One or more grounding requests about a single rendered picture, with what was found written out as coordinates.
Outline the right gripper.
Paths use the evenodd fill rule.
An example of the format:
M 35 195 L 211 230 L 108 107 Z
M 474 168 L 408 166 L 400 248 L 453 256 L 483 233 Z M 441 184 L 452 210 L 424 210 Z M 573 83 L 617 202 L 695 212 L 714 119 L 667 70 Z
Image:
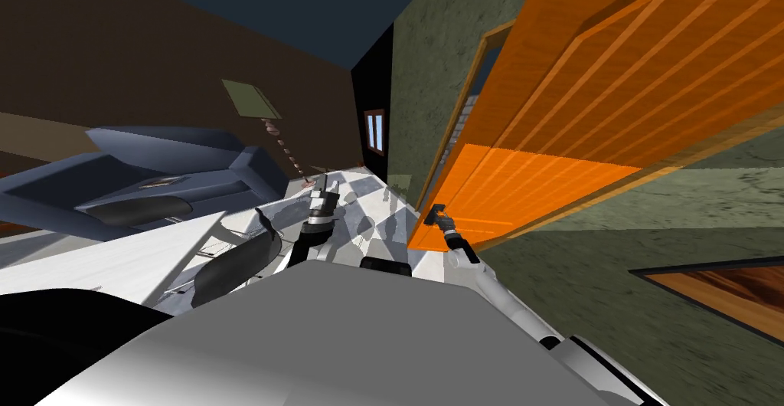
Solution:
M 445 205 L 433 205 L 424 219 L 424 224 L 426 226 L 436 226 L 441 231 L 454 231 L 455 222 L 446 214 L 445 210 Z

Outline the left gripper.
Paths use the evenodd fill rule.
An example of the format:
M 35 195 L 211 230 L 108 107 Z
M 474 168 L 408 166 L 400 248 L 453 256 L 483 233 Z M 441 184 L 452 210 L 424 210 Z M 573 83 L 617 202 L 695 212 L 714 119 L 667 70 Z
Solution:
M 315 188 L 311 190 L 311 213 L 333 213 L 340 198 L 340 181 L 335 180 L 332 188 L 328 190 L 328 175 L 322 175 Z

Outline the small window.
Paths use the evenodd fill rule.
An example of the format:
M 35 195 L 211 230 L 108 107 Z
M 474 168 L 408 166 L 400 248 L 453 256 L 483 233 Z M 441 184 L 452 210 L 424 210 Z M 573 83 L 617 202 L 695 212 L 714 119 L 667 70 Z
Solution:
M 378 154 L 385 155 L 384 127 L 385 110 L 368 110 L 364 112 L 364 124 L 366 132 L 367 147 Z

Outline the floor lamp with green shade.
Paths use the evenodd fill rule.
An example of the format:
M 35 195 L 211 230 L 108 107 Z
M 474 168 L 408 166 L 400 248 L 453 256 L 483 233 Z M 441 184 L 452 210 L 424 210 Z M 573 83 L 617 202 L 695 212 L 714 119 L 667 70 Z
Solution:
M 298 172 L 298 175 L 302 180 L 301 188 L 311 188 L 315 184 L 315 181 L 304 174 L 302 167 L 282 139 L 281 131 L 275 124 L 275 122 L 281 120 L 282 117 L 261 89 L 252 84 L 241 83 L 235 80 L 222 79 L 221 83 L 237 114 L 244 118 L 261 120 L 265 126 L 266 132 L 276 140 L 277 145 L 279 145 L 283 153 L 292 163 L 293 168 Z

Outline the orange wooden door leaf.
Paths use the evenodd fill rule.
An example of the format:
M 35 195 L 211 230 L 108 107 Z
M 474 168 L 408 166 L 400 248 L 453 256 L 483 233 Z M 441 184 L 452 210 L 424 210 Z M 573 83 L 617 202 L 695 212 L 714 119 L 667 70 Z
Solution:
M 784 0 L 526 0 L 417 206 L 493 247 L 784 124 Z

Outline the black chair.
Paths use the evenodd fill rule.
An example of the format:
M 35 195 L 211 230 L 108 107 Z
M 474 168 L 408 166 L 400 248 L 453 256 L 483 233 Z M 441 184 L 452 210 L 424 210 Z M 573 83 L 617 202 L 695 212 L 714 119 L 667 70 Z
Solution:
M 276 258 L 282 239 L 261 209 L 255 209 L 265 231 L 207 262 L 194 276 L 191 307 L 221 298 L 256 276 Z

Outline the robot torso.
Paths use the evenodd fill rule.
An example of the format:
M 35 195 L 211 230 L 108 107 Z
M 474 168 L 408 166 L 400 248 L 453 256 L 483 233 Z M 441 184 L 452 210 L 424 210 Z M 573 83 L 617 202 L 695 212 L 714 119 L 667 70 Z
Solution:
M 609 406 L 474 290 L 308 260 L 166 320 L 36 406 Z

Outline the blue sofa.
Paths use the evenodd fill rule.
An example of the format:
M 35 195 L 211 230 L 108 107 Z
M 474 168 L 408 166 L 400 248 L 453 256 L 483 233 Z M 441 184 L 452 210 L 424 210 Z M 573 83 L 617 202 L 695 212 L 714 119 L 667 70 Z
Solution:
M 280 200 L 289 178 L 259 146 L 222 129 L 89 129 L 96 152 L 0 178 L 0 221 L 111 241 Z

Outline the white table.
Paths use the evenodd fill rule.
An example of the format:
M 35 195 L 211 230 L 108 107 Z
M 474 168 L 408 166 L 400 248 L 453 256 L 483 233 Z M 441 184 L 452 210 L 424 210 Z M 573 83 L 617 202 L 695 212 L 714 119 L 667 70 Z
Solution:
M 0 270 L 0 295 L 94 290 L 153 307 L 206 248 L 239 244 L 253 216 L 219 212 Z

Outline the black framed wooden picture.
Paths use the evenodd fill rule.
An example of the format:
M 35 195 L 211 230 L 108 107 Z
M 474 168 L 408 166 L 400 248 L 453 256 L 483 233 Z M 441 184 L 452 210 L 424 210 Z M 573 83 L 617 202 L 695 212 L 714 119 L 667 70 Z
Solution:
M 629 272 L 784 348 L 784 256 Z

